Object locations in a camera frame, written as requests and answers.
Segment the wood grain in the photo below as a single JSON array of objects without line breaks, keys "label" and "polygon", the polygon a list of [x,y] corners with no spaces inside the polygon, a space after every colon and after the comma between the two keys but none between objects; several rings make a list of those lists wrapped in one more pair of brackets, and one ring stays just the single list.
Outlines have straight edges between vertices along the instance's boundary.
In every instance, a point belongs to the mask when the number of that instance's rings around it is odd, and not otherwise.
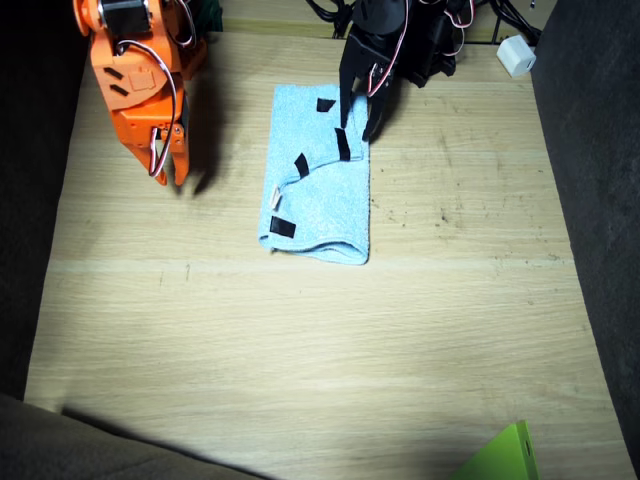
[{"label": "wood grain", "polygon": [[[544,28],[556,4],[556,0],[536,0],[530,8],[530,0],[512,0],[518,11],[534,26]],[[329,0],[318,4],[327,10],[335,10]],[[272,35],[330,38],[333,26],[320,20],[304,0],[220,0],[223,9],[224,29],[228,32],[264,33]],[[477,10],[476,20],[467,30],[468,42],[490,42],[497,17],[491,6]],[[501,24],[498,38],[517,34],[516,30]]]},{"label": "wood grain", "polygon": [[527,419],[543,478],[633,478],[530,78],[480,46],[402,89],[371,151],[371,258],[345,267],[257,241],[273,89],[335,82],[340,42],[210,50],[195,196],[197,175],[148,178],[85,73],[28,402],[296,480],[444,479]]}]

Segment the green object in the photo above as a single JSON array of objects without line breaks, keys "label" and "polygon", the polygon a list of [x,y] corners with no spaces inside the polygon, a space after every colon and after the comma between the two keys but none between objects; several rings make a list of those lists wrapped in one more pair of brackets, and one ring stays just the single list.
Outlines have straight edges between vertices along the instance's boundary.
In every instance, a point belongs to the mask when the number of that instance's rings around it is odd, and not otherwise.
[{"label": "green object", "polygon": [[196,36],[222,31],[222,9],[218,0],[191,0],[189,3]]},{"label": "green object", "polygon": [[451,480],[539,479],[526,421],[505,428],[451,477]]}]

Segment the dark gray wall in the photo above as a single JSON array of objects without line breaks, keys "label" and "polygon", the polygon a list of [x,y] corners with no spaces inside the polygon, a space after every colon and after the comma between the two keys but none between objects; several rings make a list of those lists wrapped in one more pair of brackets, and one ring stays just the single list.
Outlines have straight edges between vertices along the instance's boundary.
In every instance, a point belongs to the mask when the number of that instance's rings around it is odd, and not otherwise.
[{"label": "dark gray wall", "polygon": [[640,471],[639,25],[638,0],[559,0],[533,69],[578,277],[636,474]]},{"label": "dark gray wall", "polygon": [[87,40],[71,0],[33,0],[3,4],[0,45],[0,392],[22,398]]}]

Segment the red wire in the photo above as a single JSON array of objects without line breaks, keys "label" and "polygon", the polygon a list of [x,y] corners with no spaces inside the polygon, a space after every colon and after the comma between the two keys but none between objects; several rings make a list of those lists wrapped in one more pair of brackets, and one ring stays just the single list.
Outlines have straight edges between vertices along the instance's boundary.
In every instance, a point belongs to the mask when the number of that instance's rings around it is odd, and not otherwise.
[{"label": "red wire", "polygon": [[396,45],[396,51],[393,53],[393,58],[391,59],[391,62],[389,62],[389,66],[387,67],[387,69],[385,70],[384,74],[382,75],[382,78],[380,79],[378,84],[373,88],[373,90],[371,89],[371,79],[373,78],[373,69],[376,68],[377,65],[374,65],[371,68],[371,72],[369,72],[369,91],[367,93],[368,97],[373,97],[378,92],[378,90],[380,90],[380,87],[382,87],[384,82],[387,80],[387,77],[391,73],[391,69],[393,68],[393,64],[396,63],[396,58],[398,58],[398,53],[400,53],[400,47],[402,46],[402,41],[404,40],[404,36],[407,33],[407,24],[408,23],[409,23],[409,0],[404,0],[404,28],[402,30],[402,34],[400,35],[400,38],[398,38],[398,44]]}]

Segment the orange bracket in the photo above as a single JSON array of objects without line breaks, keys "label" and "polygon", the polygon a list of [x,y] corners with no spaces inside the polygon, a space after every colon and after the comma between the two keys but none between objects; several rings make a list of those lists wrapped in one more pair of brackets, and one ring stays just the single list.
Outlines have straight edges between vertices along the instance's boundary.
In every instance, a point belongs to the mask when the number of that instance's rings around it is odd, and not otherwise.
[{"label": "orange bracket", "polygon": [[[132,34],[127,40],[134,40],[145,47],[129,48],[120,54],[116,37],[104,23],[101,0],[73,0],[78,28],[83,35],[93,32],[91,42],[91,64],[98,85],[111,113],[119,140],[150,170],[152,155],[155,154],[155,139],[152,132],[161,132],[162,140],[169,137],[173,113],[173,91],[168,82],[164,63],[175,85],[175,122],[171,131],[169,152],[175,166],[176,185],[182,185],[189,173],[188,132],[189,124],[184,80],[199,68],[206,57],[204,40],[194,42],[192,48],[177,45],[174,38],[180,33],[180,26],[187,18],[180,7],[180,0],[148,0],[145,2],[149,31]],[[158,58],[146,50],[152,50]],[[161,171],[156,180],[167,184],[167,176]]]}]

